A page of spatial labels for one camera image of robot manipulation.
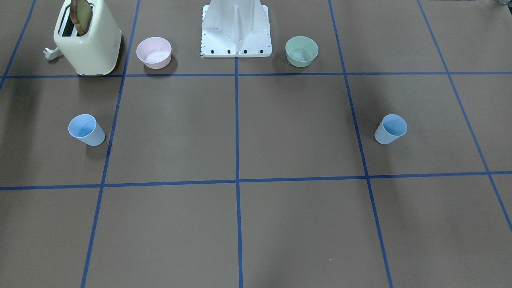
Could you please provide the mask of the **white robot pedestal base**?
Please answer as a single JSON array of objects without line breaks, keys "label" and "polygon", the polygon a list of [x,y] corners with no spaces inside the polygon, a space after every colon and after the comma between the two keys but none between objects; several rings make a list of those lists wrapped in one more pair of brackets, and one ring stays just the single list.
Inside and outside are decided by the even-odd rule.
[{"label": "white robot pedestal base", "polygon": [[259,0],[211,0],[202,7],[201,28],[202,57],[272,55],[269,9]]}]

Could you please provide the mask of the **light blue cup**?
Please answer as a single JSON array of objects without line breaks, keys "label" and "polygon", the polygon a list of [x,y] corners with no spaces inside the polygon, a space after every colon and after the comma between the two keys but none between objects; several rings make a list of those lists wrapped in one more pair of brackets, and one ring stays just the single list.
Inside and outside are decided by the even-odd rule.
[{"label": "light blue cup", "polygon": [[106,138],[96,118],[89,114],[74,117],[68,125],[69,134],[89,146],[99,146]]},{"label": "light blue cup", "polygon": [[404,136],[407,131],[407,122],[401,116],[388,114],[377,127],[374,138],[378,143],[387,145]]}]

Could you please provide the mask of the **pink plastic bowl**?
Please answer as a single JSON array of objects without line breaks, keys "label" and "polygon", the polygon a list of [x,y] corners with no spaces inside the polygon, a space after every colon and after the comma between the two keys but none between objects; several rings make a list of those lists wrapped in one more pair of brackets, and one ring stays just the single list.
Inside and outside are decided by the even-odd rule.
[{"label": "pink plastic bowl", "polygon": [[165,38],[147,38],[136,47],[136,55],[146,67],[161,69],[172,60],[172,46]]}]

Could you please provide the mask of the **white toaster power plug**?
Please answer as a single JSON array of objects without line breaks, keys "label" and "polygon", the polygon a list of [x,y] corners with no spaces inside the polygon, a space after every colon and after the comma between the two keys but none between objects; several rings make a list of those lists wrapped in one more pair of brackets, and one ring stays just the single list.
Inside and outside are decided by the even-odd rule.
[{"label": "white toaster power plug", "polygon": [[56,47],[55,49],[45,48],[43,53],[44,53],[46,60],[52,61],[52,60],[55,60],[60,55],[60,49],[58,47]]}]

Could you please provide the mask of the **green plastic bowl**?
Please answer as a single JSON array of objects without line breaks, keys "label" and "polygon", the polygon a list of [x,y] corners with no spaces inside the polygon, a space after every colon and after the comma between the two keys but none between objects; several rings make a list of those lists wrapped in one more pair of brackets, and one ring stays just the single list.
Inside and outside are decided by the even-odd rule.
[{"label": "green plastic bowl", "polygon": [[306,36],[295,36],[285,44],[286,58],[289,64],[304,68],[309,66],[318,56],[318,44]]}]

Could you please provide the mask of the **cream two-slot toaster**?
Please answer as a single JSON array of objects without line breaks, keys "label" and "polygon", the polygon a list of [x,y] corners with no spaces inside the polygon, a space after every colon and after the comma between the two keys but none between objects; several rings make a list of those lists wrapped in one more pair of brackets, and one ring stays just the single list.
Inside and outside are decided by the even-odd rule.
[{"label": "cream two-slot toaster", "polygon": [[81,76],[104,76],[117,65],[122,32],[104,0],[90,0],[92,15],[88,31],[78,35],[71,20],[71,1],[62,4],[53,40]]}]

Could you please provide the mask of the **brown toast slice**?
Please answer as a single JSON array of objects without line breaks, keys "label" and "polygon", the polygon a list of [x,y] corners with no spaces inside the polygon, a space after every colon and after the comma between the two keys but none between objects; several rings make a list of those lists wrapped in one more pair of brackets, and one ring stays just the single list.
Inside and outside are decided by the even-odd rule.
[{"label": "brown toast slice", "polygon": [[70,2],[70,19],[77,30],[77,35],[83,36],[88,32],[92,15],[92,6],[87,0]]}]

